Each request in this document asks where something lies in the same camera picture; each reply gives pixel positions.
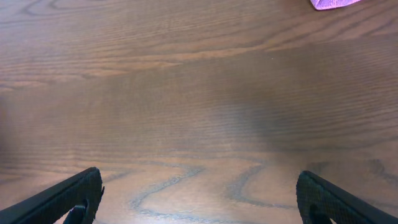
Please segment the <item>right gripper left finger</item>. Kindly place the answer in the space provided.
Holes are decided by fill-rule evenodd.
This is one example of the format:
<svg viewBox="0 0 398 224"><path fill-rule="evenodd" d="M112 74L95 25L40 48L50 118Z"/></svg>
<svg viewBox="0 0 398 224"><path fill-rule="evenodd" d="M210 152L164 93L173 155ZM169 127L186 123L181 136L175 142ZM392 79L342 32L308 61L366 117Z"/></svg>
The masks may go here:
<svg viewBox="0 0 398 224"><path fill-rule="evenodd" d="M1 223L93 223L104 193L100 170L90 167L22 202L1 210Z"/></svg>

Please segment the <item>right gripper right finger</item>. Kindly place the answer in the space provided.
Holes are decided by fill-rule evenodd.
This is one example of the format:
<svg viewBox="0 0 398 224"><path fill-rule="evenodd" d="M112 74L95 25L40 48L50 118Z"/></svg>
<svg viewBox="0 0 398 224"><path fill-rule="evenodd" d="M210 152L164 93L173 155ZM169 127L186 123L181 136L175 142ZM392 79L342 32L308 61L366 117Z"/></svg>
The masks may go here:
<svg viewBox="0 0 398 224"><path fill-rule="evenodd" d="M397 224L394 217L305 170L296 184L303 224Z"/></svg>

